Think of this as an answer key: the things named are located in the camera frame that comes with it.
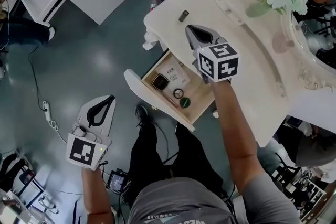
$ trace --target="open drawer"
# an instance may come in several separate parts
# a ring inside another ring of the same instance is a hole
[[[214,101],[214,96],[210,86],[205,84],[198,74],[183,64],[181,64],[183,72],[190,79],[189,83],[182,88],[184,92],[183,97],[190,99],[189,107],[182,108],[180,106],[180,99],[175,98],[173,92],[168,87],[163,92],[156,89],[152,85],[153,80],[172,58],[180,62],[167,50],[142,78],[136,75],[131,69],[127,69],[124,76],[129,87],[138,97],[167,113],[190,131],[193,131],[195,130],[193,123]]]

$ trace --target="black shoe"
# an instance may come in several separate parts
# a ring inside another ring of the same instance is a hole
[[[138,126],[140,127],[142,127],[145,123],[150,122],[147,109],[143,105],[138,104],[135,107],[135,116],[139,121]]]

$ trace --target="gray t-shirt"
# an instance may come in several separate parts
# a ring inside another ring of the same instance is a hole
[[[243,193],[250,224],[299,224],[292,202],[267,174],[254,178]],[[129,224],[237,224],[225,203],[201,183],[185,177],[158,181],[135,200]]]

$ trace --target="red object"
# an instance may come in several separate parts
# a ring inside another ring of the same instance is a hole
[[[153,0],[151,4],[151,11],[154,10],[158,6],[158,0]]]

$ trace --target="gray floor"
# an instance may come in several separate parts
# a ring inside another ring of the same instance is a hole
[[[162,54],[157,46],[142,48],[145,26],[143,18],[151,0],[126,0],[101,26],[70,1],[66,1],[51,21],[57,28],[55,38],[32,56],[41,99],[50,103],[52,118],[66,138],[80,107],[101,95],[113,94],[117,100],[110,137],[113,140],[104,160],[106,172],[117,168],[128,171],[131,148],[137,139],[134,107],[140,99],[129,89],[123,73],[133,69],[138,75]],[[0,82],[0,152],[21,147],[32,161],[37,179],[53,195],[60,214],[56,223],[70,223],[74,202],[79,199],[79,214],[85,214],[80,194],[80,168],[65,160],[66,145],[59,139],[39,110],[32,70],[27,61],[32,46],[14,45],[6,59],[8,73]],[[201,140],[213,168],[223,177],[224,189],[230,192],[232,182],[218,121],[209,108],[195,123],[194,134]],[[167,134],[170,155],[178,150],[173,134],[174,122],[160,111],[153,111],[157,123]],[[166,157],[165,139],[160,131],[158,152]],[[27,189],[28,202],[36,190]],[[117,197],[111,194],[112,205]]]

